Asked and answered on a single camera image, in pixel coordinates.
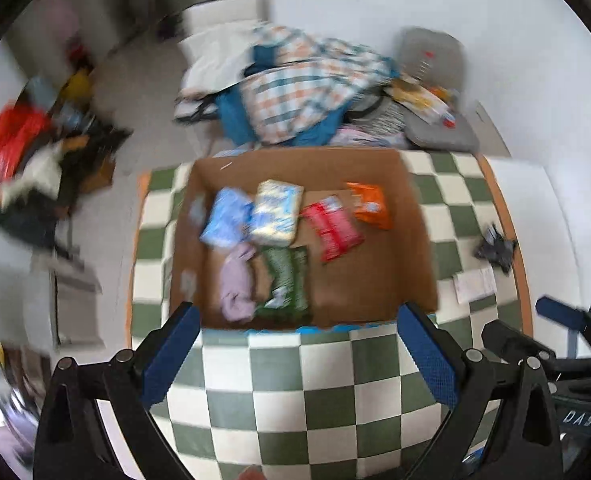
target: blue package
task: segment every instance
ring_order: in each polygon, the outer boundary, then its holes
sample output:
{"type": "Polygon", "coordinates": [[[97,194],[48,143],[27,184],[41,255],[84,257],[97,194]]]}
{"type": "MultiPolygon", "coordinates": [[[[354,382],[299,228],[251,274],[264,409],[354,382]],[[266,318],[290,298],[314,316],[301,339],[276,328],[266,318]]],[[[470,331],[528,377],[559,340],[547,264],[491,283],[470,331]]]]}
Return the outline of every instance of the blue package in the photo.
{"type": "Polygon", "coordinates": [[[207,227],[200,240],[205,244],[232,249],[247,238],[253,202],[245,192],[223,187],[216,195],[207,227]]]}

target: yellow and white package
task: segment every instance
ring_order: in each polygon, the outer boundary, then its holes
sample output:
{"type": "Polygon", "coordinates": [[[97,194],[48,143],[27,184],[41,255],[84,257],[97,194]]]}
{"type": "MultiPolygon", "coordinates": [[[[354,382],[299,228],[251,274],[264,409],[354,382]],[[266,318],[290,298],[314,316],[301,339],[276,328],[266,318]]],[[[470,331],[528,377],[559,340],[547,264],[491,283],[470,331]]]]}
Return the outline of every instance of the yellow and white package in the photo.
{"type": "Polygon", "coordinates": [[[304,188],[277,180],[258,186],[251,222],[251,238],[262,245],[288,247],[296,238],[304,188]]]}

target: open box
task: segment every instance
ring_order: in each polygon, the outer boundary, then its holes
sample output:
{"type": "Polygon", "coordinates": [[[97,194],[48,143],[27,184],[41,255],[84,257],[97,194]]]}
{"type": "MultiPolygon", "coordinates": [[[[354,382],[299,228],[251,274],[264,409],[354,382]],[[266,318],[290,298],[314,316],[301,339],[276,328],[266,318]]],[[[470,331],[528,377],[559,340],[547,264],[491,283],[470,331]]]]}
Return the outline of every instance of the open box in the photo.
{"type": "MultiPolygon", "coordinates": [[[[299,220],[291,247],[307,245],[309,249],[309,324],[330,328],[389,321],[405,301],[435,312],[431,248],[411,176],[399,153],[385,148],[274,148],[196,161],[176,225],[172,308],[191,295],[205,328],[283,330],[301,324],[259,317],[244,325],[227,322],[221,314],[219,291],[226,253],[200,241],[218,190],[239,187],[253,197],[258,184],[269,178],[303,186],[302,206],[336,194],[351,216],[351,193],[345,183],[377,184],[384,190],[393,219],[393,228],[386,231],[352,217],[365,236],[364,243],[326,264],[320,257],[318,235],[309,222],[299,220]]],[[[255,298],[266,299],[270,279],[259,254],[252,266],[255,298]]]]}

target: folded green clothing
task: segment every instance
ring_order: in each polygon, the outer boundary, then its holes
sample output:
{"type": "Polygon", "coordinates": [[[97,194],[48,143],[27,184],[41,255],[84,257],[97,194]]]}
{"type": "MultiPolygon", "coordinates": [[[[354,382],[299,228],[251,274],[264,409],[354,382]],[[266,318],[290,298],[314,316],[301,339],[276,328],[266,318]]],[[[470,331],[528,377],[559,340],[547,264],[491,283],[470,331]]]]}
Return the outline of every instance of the folded green clothing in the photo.
{"type": "Polygon", "coordinates": [[[271,275],[271,297],[258,303],[256,315],[274,319],[300,319],[308,314],[306,246],[288,248],[263,246],[260,249],[271,275]]]}

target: metal screw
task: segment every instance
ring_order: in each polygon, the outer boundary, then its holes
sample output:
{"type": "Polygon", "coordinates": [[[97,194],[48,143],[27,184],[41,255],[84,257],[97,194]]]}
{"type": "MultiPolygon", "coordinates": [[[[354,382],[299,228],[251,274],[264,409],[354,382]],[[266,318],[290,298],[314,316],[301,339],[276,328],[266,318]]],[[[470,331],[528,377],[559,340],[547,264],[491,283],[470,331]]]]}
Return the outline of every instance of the metal screw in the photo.
{"type": "Polygon", "coordinates": [[[464,355],[466,355],[466,358],[469,359],[469,361],[472,361],[474,363],[479,363],[480,361],[482,361],[482,352],[476,350],[475,348],[469,348],[464,353],[464,355]]]}
{"type": "Polygon", "coordinates": [[[529,356],[527,357],[527,366],[532,370],[537,370],[540,367],[540,361],[537,357],[529,356]]]}
{"type": "Polygon", "coordinates": [[[66,370],[67,368],[71,367],[72,364],[74,364],[73,359],[70,357],[63,357],[60,359],[60,361],[58,361],[58,368],[61,370],[66,370]]]}
{"type": "Polygon", "coordinates": [[[118,361],[118,363],[126,363],[133,356],[134,351],[129,348],[125,348],[116,354],[116,361],[118,361]]]}

